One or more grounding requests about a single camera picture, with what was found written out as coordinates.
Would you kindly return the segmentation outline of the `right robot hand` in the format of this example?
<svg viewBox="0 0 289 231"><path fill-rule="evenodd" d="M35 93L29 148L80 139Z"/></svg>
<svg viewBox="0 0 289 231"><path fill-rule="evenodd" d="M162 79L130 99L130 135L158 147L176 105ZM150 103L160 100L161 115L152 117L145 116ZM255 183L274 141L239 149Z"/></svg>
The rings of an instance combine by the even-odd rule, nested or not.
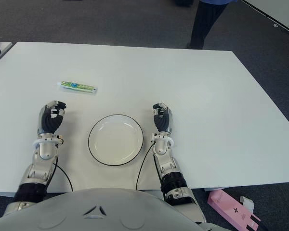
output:
<svg viewBox="0 0 289 231"><path fill-rule="evenodd" d="M172 133L172 112L164 103L153 105L153 119L158 132Z"/></svg>

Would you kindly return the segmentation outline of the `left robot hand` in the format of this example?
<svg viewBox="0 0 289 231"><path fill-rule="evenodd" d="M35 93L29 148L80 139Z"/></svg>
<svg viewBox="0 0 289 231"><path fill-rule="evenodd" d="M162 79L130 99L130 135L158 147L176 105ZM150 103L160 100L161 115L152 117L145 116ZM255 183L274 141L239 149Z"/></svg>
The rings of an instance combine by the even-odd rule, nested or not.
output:
<svg viewBox="0 0 289 231"><path fill-rule="evenodd" d="M54 134L61 126L66 104L61 101L51 101L44 105L39 113L37 134Z"/></svg>

